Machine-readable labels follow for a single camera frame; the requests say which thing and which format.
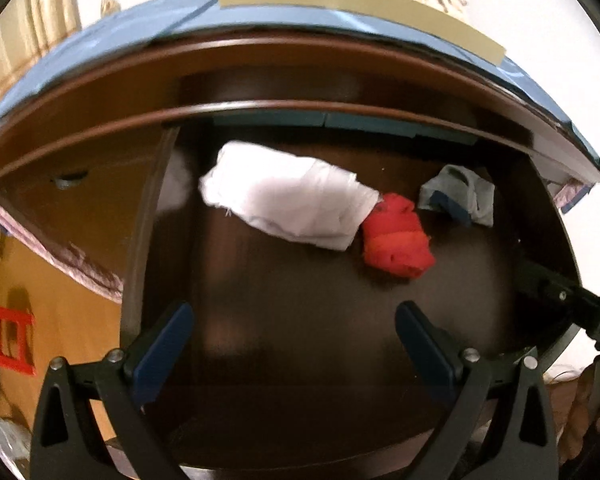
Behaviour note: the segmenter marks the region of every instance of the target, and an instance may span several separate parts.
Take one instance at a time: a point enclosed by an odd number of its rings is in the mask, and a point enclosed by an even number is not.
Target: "folded white cloth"
[[[200,178],[207,205],[290,242],[344,251],[380,194],[356,174],[307,156],[232,140]]]
[[[419,209],[446,211],[462,223],[493,226],[495,186],[462,166],[448,164],[422,185]]]

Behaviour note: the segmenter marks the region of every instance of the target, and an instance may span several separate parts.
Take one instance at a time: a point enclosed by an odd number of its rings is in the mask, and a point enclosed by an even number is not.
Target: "screw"
[[[480,360],[480,352],[475,348],[465,348],[462,352],[462,358],[470,363],[477,363]]]
[[[64,357],[54,357],[49,361],[49,368],[52,370],[59,370],[64,366]]]
[[[119,361],[122,361],[122,358],[125,356],[125,351],[121,350],[120,348],[114,348],[113,350],[109,351],[109,353],[107,354],[107,361],[109,361],[110,363],[117,363]]]
[[[529,368],[529,370],[535,370],[538,368],[538,360],[532,355],[526,356],[524,359],[522,359],[522,362],[527,368]]]

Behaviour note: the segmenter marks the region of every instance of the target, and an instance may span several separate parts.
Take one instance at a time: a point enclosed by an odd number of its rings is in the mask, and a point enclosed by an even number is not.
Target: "beige curtain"
[[[76,0],[11,0],[0,14],[0,98],[79,28]]]

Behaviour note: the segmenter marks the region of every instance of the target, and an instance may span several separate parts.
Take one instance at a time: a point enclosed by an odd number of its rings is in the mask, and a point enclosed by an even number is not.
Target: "red plastic stool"
[[[34,317],[26,312],[10,310],[0,306],[0,320],[11,321],[18,330],[18,358],[8,357],[0,348],[0,367],[15,370],[22,374],[35,375],[36,369],[27,363],[27,326],[33,325]]]

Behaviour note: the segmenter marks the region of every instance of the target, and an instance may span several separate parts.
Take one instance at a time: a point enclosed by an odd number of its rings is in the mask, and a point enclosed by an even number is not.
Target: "red sock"
[[[365,263],[403,278],[419,278],[436,259],[414,203],[395,193],[384,195],[362,222]]]

